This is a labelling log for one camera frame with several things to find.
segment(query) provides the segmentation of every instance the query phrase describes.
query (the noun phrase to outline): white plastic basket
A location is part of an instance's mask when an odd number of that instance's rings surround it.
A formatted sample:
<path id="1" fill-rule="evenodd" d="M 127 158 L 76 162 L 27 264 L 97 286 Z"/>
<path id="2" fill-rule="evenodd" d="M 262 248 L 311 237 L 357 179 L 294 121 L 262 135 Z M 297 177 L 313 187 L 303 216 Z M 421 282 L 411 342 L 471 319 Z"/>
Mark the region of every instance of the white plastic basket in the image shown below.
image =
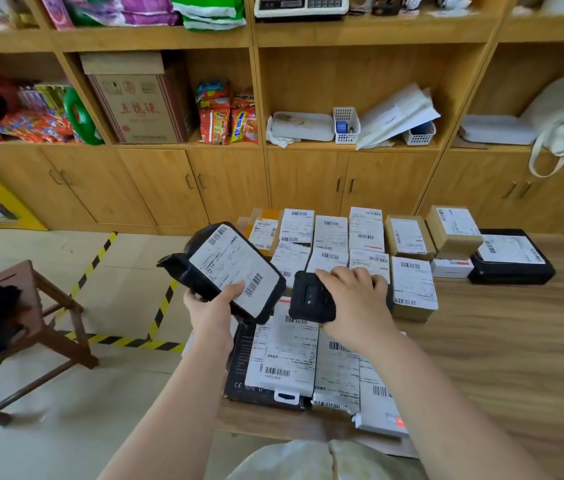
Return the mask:
<path id="1" fill-rule="evenodd" d="M 413 134 L 411 133 L 411 130 L 407 130 L 404 133 L 402 133 L 402 136 L 404 137 L 404 141 L 406 141 L 406 144 L 410 146 L 421 146 L 421 145 L 429 144 L 433 139 L 433 137 L 436 135 L 436 126 L 433 123 L 433 121 L 430 121 L 426 124 L 429 125 L 426 134 Z"/>
<path id="2" fill-rule="evenodd" d="M 346 121 L 347 128 L 353 128 L 352 133 L 338 133 L 338 121 Z M 335 133 L 335 143 L 337 144 L 356 144 L 360 134 L 360 120 L 358 112 L 354 107 L 334 107 L 333 108 L 333 131 Z"/>

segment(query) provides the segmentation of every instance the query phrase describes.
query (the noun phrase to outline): tiled floor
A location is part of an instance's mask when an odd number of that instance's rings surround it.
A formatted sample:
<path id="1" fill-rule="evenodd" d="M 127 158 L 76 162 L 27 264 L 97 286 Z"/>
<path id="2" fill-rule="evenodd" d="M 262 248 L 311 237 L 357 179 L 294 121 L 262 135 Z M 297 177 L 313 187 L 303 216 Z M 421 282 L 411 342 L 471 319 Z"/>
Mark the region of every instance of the tiled floor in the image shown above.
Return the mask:
<path id="1" fill-rule="evenodd" d="M 0 230 L 0 271 L 24 259 L 69 292 L 109 234 Z M 143 339 L 170 283 L 158 259 L 179 252 L 185 237 L 120 234 L 77 300 L 86 307 L 91 333 Z M 188 312 L 175 294 L 158 331 L 158 340 L 185 342 Z M 43 297 L 43 303 L 49 300 Z M 58 324 L 70 329 L 70 320 Z M 150 407 L 179 354 L 94 345 L 101 365 L 76 366 L 40 387 L 6 411 L 18 414 L 0 428 L 0 479 L 95 478 Z M 0 366 L 0 400 L 62 362 L 42 347 Z M 244 458 L 272 441 L 216 432 L 206 479 L 225 478 Z"/>

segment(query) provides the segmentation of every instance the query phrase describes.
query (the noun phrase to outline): hand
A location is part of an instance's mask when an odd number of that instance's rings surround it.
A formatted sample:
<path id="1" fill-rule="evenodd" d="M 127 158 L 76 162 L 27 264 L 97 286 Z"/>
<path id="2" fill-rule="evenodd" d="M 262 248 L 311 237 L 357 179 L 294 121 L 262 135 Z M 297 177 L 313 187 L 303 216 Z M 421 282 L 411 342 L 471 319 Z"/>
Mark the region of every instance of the hand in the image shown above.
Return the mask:
<path id="1" fill-rule="evenodd" d="M 342 266 L 334 268 L 331 273 L 321 269 L 315 273 L 335 301 L 335 321 L 324 325 L 324 330 L 331 337 L 367 355 L 368 347 L 379 337 L 397 333 L 386 306 L 389 285 L 382 276 L 371 276 L 363 267 L 350 270 Z"/>
<path id="2" fill-rule="evenodd" d="M 195 342 L 211 342 L 213 346 L 233 347 L 230 334 L 230 302 L 244 291 L 244 282 L 228 285 L 212 301 L 201 301 L 190 289 L 184 293 L 184 304 L 191 314 Z"/>

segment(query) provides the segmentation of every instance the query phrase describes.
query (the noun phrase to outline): wooden stool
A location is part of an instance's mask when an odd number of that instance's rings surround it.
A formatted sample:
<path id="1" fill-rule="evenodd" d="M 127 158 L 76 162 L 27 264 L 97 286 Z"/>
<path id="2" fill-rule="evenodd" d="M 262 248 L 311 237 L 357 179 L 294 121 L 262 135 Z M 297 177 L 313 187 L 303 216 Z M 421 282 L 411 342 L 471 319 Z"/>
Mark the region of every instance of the wooden stool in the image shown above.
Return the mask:
<path id="1" fill-rule="evenodd" d="M 0 426 L 5 426 L 12 420 L 12 416 L 1 411 L 9 404 L 14 403 L 29 392 L 34 391 L 42 384 L 50 381 L 62 372 L 67 371 L 75 364 L 80 363 L 89 369 L 93 369 L 93 367 L 97 366 L 99 361 L 97 357 L 90 353 L 90 349 L 88 348 L 88 339 L 81 320 L 81 314 L 84 308 L 34 270 L 30 261 L 23 261 L 2 271 L 0 273 L 0 285 L 14 285 L 22 290 L 18 309 L 11 320 L 13 320 L 14 323 L 23 325 L 26 331 L 25 336 L 14 341 L 6 351 L 0 354 L 0 364 L 7 357 L 35 344 L 45 345 L 69 359 L 68 362 L 63 363 L 61 366 L 46 373 L 0 402 Z M 48 297 L 53 298 L 57 303 L 42 310 L 42 302 L 38 289 L 48 295 Z M 44 322 L 44 317 L 61 308 L 66 308 L 69 311 L 70 319 L 73 322 L 77 336 L 77 343 L 64 337 L 61 333 L 53 330 Z"/>

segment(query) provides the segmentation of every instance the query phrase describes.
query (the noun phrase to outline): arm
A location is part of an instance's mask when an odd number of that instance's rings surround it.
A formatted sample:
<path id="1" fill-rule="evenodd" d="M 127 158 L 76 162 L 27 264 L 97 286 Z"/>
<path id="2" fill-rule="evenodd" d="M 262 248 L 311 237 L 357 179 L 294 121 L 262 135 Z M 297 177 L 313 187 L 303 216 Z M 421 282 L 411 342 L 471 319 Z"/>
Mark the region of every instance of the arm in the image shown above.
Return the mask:
<path id="1" fill-rule="evenodd" d="M 99 480 L 204 478 L 233 345 L 229 304 L 243 289 L 227 286 L 209 303 L 186 291 L 195 341 Z"/>
<path id="2" fill-rule="evenodd" d="M 492 423 L 451 379 L 395 327 L 388 284 L 364 268 L 318 271 L 336 320 L 325 330 L 368 357 L 391 391 L 432 480 L 546 480 L 535 460 Z"/>

